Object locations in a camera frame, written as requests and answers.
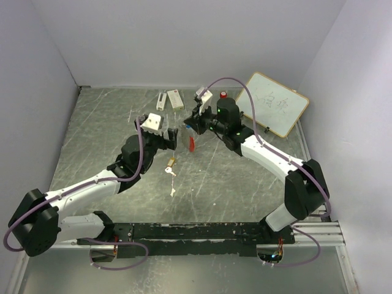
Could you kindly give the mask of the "metal key holder red handle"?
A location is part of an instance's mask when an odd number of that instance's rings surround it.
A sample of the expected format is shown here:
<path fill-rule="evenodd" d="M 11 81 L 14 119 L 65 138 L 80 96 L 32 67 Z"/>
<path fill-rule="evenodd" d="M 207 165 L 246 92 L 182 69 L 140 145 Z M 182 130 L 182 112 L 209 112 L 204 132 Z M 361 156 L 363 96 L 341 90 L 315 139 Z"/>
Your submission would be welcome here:
<path fill-rule="evenodd" d="M 184 147 L 191 153 L 195 151 L 195 135 L 192 128 L 186 129 L 186 125 L 181 126 L 181 140 Z"/>

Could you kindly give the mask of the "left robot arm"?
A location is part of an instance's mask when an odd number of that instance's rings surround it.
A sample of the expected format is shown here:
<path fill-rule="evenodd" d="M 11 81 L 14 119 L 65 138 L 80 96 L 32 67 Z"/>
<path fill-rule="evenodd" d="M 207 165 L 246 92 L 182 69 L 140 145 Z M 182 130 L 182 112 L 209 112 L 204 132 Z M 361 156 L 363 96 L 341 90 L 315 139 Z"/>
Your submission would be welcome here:
<path fill-rule="evenodd" d="M 55 243 L 72 239 L 111 242 L 115 225 L 104 212 L 84 216 L 74 216 L 74 212 L 130 189 L 148 171 L 158 150 L 176 149 L 178 129 L 163 132 L 163 120 L 154 113 L 139 116 L 135 120 L 137 134 L 127 139 L 116 160 L 97 175 L 55 191 L 29 191 L 8 223 L 4 247 L 35 257 Z"/>

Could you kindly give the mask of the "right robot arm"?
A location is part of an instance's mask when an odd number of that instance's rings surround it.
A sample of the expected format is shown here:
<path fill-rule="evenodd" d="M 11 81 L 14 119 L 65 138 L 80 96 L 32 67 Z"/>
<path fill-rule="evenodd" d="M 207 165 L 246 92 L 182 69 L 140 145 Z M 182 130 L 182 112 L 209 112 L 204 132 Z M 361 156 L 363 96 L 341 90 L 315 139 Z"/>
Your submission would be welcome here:
<path fill-rule="evenodd" d="M 207 130 L 214 132 L 229 150 L 261 165 L 284 183 L 283 204 L 261 221 L 260 236 L 264 242 L 274 243 L 284 227 L 309 217 L 317 208 L 328 204 L 328 188 L 316 160 L 291 157 L 264 141 L 255 134 L 255 127 L 242 123 L 242 114 L 232 98 L 219 99 L 215 113 L 210 99 L 196 97 L 195 101 L 197 105 L 185 124 L 199 135 Z"/>

